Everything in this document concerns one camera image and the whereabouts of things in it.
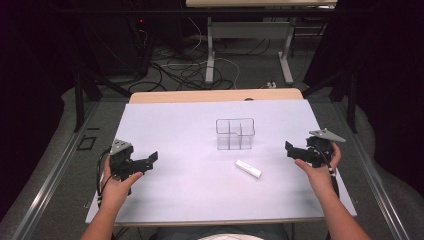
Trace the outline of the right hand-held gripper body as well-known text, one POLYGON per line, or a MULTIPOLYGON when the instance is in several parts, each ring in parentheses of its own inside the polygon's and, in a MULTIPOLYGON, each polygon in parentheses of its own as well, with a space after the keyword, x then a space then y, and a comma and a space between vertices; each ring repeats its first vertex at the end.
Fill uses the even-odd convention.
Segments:
POLYGON ((313 154, 310 161, 313 167, 320 167, 322 164, 330 162, 334 153, 333 142, 345 142, 341 136, 324 128, 321 130, 310 131, 311 136, 306 139, 308 152, 313 154))

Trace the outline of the person's grey clothing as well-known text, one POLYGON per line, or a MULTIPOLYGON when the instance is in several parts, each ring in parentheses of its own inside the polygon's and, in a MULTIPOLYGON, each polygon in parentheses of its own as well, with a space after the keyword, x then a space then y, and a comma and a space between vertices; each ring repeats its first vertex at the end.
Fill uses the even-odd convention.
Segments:
POLYGON ((281 224, 162 227, 149 240, 289 240, 281 224))

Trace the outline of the clear plastic divided organizer box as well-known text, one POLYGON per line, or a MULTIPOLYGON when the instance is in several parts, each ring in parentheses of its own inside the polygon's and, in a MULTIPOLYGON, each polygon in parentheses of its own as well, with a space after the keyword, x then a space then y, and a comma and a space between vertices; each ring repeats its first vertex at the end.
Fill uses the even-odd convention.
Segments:
POLYGON ((218 150, 247 150, 253 146, 255 121, 252 118, 217 119, 218 150))

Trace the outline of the black computer tower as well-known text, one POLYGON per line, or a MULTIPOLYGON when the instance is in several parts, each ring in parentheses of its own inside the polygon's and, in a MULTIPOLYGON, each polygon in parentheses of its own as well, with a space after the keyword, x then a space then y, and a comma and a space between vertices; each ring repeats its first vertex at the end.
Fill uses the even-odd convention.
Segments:
POLYGON ((143 18, 133 17, 129 20, 129 24, 139 60, 137 75, 144 78, 148 74, 154 38, 150 34, 149 24, 143 18))

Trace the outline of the aluminium floor rail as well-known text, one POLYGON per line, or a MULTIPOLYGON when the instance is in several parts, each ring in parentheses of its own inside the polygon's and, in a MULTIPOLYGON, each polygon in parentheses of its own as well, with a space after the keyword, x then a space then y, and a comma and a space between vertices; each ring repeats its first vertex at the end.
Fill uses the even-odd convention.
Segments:
POLYGON ((345 131, 347 138, 352 142, 354 148, 359 154, 359 165, 367 179, 369 187, 374 195, 377 205, 382 213, 387 226, 390 229, 394 240, 410 240, 410 236, 406 231, 394 205, 383 186, 383 181, 375 168, 371 158, 366 153, 360 138, 354 133, 347 123, 347 109, 342 103, 334 103, 333 107, 345 131))
POLYGON ((87 106, 81 129, 73 130, 66 112, 18 207, 22 215, 10 240, 78 240, 93 202, 100 130, 100 104, 87 106))

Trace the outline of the white tube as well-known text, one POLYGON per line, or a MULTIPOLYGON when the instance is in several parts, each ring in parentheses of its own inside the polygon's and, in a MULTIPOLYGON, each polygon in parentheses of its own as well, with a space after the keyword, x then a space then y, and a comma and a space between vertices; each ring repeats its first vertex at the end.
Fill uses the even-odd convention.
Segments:
POLYGON ((257 178, 257 179, 259 179, 260 176, 261 176, 261 174, 262 174, 262 171, 261 170, 255 168, 255 167, 253 167, 253 166, 251 166, 251 165, 249 165, 246 162, 243 162, 241 160, 237 160, 236 163, 235 163, 235 165, 239 169, 243 170, 244 172, 250 174, 251 176, 253 176, 253 177, 257 178))

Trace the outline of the desk with white metal legs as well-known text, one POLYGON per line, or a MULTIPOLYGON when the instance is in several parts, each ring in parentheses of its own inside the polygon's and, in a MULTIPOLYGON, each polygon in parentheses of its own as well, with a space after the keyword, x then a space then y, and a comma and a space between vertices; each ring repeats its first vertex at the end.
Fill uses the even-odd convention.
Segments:
MULTIPOLYGON (((338 0, 186 0, 186 6, 195 10, 248 10, 258 7, 260 10, 332 10, 338 0)), ((278 53, 280 67, 285 83, 294 83, 288 63, 288 55, 294 38, 297 17, 286 17, 285 21, 253 21, 236 20, 217 22, 207 18, 208 57, 205 82, 214 81, 214 64, 216 61, 213 44, 215 39, 222 38, 265 38, 283 39, 283 49, 278 53)))

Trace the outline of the person's right hand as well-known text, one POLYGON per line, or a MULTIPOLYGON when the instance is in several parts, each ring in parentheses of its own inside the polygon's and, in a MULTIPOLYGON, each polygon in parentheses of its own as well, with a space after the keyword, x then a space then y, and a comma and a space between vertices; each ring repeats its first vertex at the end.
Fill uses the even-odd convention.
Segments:
POLYGON ((336 168, 341 160, 341 151, 335 142, 332 142, 333 155, 328 165, 323 165, 319 168, 313 168, 308 163, 296 159, 294 163, 302 169, 308 176, 310 185, 319 199, 334 195, 338 198, 333 187, 333 181, 330 174, 330 169, 336 171, 336 168))

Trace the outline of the person's left hand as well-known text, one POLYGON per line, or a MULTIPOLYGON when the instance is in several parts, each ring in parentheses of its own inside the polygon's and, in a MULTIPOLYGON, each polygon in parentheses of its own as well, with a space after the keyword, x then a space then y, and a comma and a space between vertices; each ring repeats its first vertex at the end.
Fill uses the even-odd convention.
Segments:
POLYGON ((142 176, 142 172, 136 172, 124 181, 115 179, 110 169, 110 157, 107 157, 101 180, 100 209, 118 212, 124 204, 130 188, 142 176))

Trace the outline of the black metal stand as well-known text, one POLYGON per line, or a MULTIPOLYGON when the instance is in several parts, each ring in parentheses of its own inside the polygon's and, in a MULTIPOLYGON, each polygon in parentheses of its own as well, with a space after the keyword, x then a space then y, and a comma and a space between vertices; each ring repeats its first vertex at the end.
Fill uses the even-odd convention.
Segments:
POLYGON ((356 134, 357 129, 355 114, 358 80, 354 70, 349 67, 345 67, 330 77, 322 80, 317 85, 308 87, 306 90, 302 91, 302 96, 307 98, 312 93, 321 90, 329 84, 334 84, 334 87, 330 92, 330 100, 332 102, 340 102, 344 97, 348 98, 346 121, 351 131, 356 134))
POLYGON ((76 109, 75 132, 78 132, 85 122, 84 95, 87 95, 91 101, 100 101, 102 98, 102 93, 98 88, 98 84, 105 85, 107 88, 121 94, 124 97, 130 97, 132 95, 130 91, 125 90, 93 70, 87 67, 79 67, 74 72, 76 109))

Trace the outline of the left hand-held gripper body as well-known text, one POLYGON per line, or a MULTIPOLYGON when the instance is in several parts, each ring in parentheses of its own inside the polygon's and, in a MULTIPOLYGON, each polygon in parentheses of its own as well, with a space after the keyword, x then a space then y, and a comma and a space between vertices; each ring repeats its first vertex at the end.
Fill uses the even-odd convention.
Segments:
POLYGON ((131 143, 115 139, 110 149, 110 169, 121 181, 136 172, 135 162, 131 159, 134 149, 131 143))

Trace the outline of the black horizontal bar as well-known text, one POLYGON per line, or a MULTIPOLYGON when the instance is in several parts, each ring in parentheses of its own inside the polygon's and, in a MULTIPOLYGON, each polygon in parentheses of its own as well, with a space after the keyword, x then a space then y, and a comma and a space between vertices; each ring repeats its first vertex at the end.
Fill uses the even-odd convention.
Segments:
POLYGON ((282 17, 364 17, 373 13, 372 9, 259 9, 259 8, 218 8, 218 9, 180 9, 180 10, 87 10, 87 9, 59 9, 51 8, 51 13, 69 16, 151 16, 151 17, 255 17, 255 16, 282 16, 282 17))

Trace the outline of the white table mat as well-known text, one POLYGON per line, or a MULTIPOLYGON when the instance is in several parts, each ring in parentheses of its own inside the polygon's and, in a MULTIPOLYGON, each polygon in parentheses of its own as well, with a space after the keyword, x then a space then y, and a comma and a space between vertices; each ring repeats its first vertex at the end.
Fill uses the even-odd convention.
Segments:
POLYGON ((286 141, 306 144, 318 129, 305 100, 129 104, 116 136, 135 159, 158 160, 132 187, 117 224, 123 226, 287 222, 322 218, 307 176, 287 156, 286 141), (217 119, 252 118, 253 146, 218 150, 217 119), (262 171, 259 179, 237 160, 262 171))

